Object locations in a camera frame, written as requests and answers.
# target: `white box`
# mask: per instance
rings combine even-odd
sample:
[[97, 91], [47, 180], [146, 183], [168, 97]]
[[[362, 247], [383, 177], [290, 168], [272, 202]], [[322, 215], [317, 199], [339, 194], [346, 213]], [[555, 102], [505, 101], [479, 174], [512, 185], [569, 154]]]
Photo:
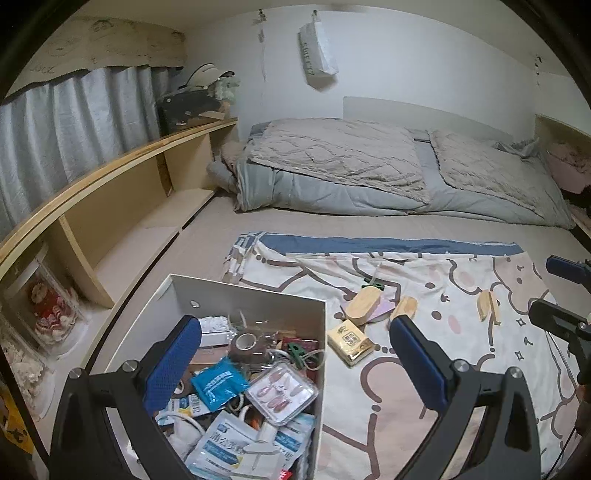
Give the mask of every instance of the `white box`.
[[[295, 330], [298, 337], [318, 340], [319, 348], [326, 349], [324, 301], [171, 274], [134, 320], [109, 361], [107, 371], [117, 370], [126, 360], [140, 360], [152, 344], [166, 338], [183, 315], [229, 315], [232, 323], [240, 324], [239, 310], [244, 314], [249, 326], [264, 326], [265, 330]], [[317, 373], [316, 385], [320, 393], [314, 404], [316, 428], [309, 478], [316, 476], [322, 433], [324, 367]], [[131, 473], [148, 480], [141, 465], [126, 452], [129, 439], [117, 411], [109, 409], [108, 413], [115, 437]]]

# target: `clear plastic case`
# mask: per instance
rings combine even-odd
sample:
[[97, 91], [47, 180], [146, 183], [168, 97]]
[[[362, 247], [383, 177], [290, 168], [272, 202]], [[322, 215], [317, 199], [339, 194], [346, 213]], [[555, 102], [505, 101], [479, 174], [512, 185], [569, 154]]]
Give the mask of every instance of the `clear plastic case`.
[[246, 397], [276, 427], [285, 425], [318, 396], [318, 388], [286, 362], [258, 376]]
[[0, 346], [34, 419], [47, 413], [55, 388], [48, 361], [26, 343], [0, 313]]
[[87, 323], [72, 285], [62, 285], [46, 265], [44, 244], [35, 258], [6, 288], [4, 297], [15, 317], [52, 357], [68, 353]]

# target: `white wall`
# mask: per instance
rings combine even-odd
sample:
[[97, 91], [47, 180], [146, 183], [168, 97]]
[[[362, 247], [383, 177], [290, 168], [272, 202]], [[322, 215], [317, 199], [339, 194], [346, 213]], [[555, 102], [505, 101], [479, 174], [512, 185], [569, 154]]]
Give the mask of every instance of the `white wall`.
[[536, 113], [591, 135], [591, 108], [572, 78], [542, 72], [536, 78], [534, 90]]
[[[207, 62], [241, 78], [234, 113], [244, 137], [252, 124], [284, 117], [342, 116], [344, 96], [417, 103], [472, 118], [520, 140], [533, 132], [532, 71], [447, 24], [381, 8], [321, 11], [339, 64], [337, 81], [318, 91], [306, 82], [297, 33], [314, 6], [266, 10], [265, 43], [256, 13], [187, 35], [180, 83]], [[263, 80], [261, 59], [267, 81]]]

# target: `blue packet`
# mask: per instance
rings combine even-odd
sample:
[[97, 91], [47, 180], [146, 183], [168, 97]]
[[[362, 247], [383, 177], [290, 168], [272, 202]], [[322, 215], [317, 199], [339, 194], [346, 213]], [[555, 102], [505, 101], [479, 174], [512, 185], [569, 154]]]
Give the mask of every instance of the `blue packet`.
[[199, 398], [209, 410], [216, 411], [228, 401], [244, 392], [249, 384], [236, 370], [227, 356], [191, 379]]

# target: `grey curtain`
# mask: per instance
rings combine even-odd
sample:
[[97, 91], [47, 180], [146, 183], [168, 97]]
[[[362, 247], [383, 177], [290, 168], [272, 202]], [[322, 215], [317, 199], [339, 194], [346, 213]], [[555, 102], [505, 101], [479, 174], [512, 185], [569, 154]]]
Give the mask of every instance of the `grey curtain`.
[[107, 67], [0, 106], [0, 239], [59, 190], [159, 136], [169, 70]]

